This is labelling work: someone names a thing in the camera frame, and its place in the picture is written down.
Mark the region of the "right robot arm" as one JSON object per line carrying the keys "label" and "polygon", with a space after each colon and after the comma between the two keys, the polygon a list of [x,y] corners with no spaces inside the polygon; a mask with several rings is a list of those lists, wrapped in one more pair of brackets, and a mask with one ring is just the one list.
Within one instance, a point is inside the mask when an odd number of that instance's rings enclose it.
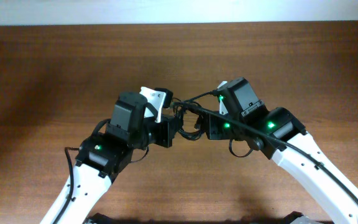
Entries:
{"label": "right robot arm", "polygon": [[358,223],[358,188],[291,112],[268,110],[245,78],[223,81],[211,94],[219,109],[204,110],[210,140],[245,141],[288,172],[334,223]]}

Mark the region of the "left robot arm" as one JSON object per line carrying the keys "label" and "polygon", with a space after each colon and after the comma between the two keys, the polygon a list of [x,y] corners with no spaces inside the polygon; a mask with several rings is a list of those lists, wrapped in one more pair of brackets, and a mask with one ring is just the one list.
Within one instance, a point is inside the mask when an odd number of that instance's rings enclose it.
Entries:
{"label": "left robot arm", "polygon": [[182,121],[162,114],[173,98],[164,88],[122,92],[112,116],[100,121],[68,161],[69,177],[42,223],[83,223],[96,202],[130,163],[134,150],[171,147]]}

